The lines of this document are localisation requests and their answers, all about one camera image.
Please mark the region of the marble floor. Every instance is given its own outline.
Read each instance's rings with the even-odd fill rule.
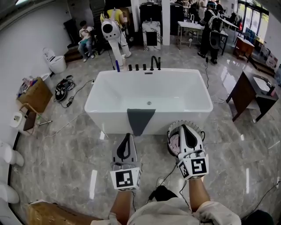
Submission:
[[[175,45],[161,47],[158,52],[144,52],[140,47],[132,47],[128,64],[146,63],[150,65],[152,55],[161,57],[163,68],[198,69],[207,84],[206,62],[197,56],[197,47]],[[84,83],[95,79],[100,71],[111,70],[108,52],[87,62],[71,62],[65,72],[54,75],[57,83],[68,75],[73,76],[76,87],[71,96]],[[253,210],[262,196],[281,176],[281,103],[280,100],[256,124],[252,119],[256,110],[246,110],[232,122],[233,106],[221,102],[226,99],[242,70],[252,70],[250,63],[233,57],[231,48],[222,56],[218,64],[208,63],[209,94],[214,101],[214,109],[202,129],[206,133],[204,148],[209,154],[209,175],[204,184],[212,200],[221,202],[233,212],[243,217]],[[113,189],[109,171],[111,149],[123,135],[108,135],[101,138],[101,131],[84,113],[62,129],[61,127],[84,111],[91,84],[86,85],[76,96],[73,104],[62,108],[58,103],[49,102],[44,115],[53,122],[35,130],[34,136],[21,136],[17,150],[25,159],[24,167],[13,166],[11,186],[19,193],[20,203],[12,205],[19,217],[27,221],[27,204],[43,199],[69,207],[77,212],[106,218],[116,191]],[[277,87],[281,98],[281,89]],[[141,189],[135,198],[136,208],[143,206],[154,190],[156,180],[166,176],[173,168],[175,160],[168,153],[166,136],[143,135],[135,138],[139,159],[143,163]],[[89,198],[92,170],[97,170],[94,199]],[[179,197],[183,186],[180,171],[176,169],[167,179],[168,187]],[[188,185],[183,190],[188,199]],[[270,213],[276,222],[281,211],[281,189],[270,191],[259,206]]]

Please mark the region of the bucket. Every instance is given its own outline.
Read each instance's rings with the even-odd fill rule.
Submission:
[[[54,83],[51,80],[50,74],[49,73],[45,73],[43,75],[40,76],[42,78],[42,80],[44,81],[44,83],[47,85],[47,87],[52,90],[52,88],[54,87]]]
[[[205,139],[205,132],[202,131],[193,122],[181,120],[181,121],[176,121],[176,122],[172,123],[171,126],[169,126],[169,129],[167,131],[167,138],[168,138],[168,151],[174,157],[178,157],[178,155],[180,154],[180,146],[174,145],[173,143],[177,142],[177,140],[175,140],[175,138],[177,138],[176,135],[179,135],[180,127],[183,124],[187,125],[189,127],[189,129],[193,129],[197,134],[199,134],[199,136],[202,138],[202,141],[204,141],[204,139]]]
[[[20,133],[30,136],[30,133],[27,131],[23,131],[23,127],[25,125],[26,118],[21,112],[15,112],[13,113],[13,117],[10,121],[10,126],[12,128],[17,129]]]

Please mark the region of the white bathtub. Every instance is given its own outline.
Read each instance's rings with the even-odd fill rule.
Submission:
[[[85,111],[103,132],[125,134],[133,133],[127,109],[155,109],[143,134],[166,134],[176,120],[202,127],[213,104],[195,69],[100,72]]]

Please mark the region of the white toilet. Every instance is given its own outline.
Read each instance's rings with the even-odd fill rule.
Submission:
[[[8,164],[17,164],[21,167],[24,164],[22,155],[2,141],[0,141],[0,158],[4,159]]]
[[[8,203],[18,203],[19,196],[18,193],[9,185],[0,181],[0,198]]]
[[[43,48],[44,58],[50,68],[54,73],[61,73],[66,69],[65,57],[55,56],[54,52],[49,48]]]

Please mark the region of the black pants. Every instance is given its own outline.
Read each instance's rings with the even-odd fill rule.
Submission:
[[[200,52],[204,55],[208,53],[210,50],[211,52],[211,58],[212,59],[217,59],[218,58],[218,49],[214,49],[211,47],[210,44],[210,29],[204,29],[203,34],[202,34],[202,41],[201,41],[201,47],[200,47]]]
[[[154,197],[158,202],[167,201],[171,198],[177,198],[176,194],[168,190],[165,186],[159,186],[154,193]]]

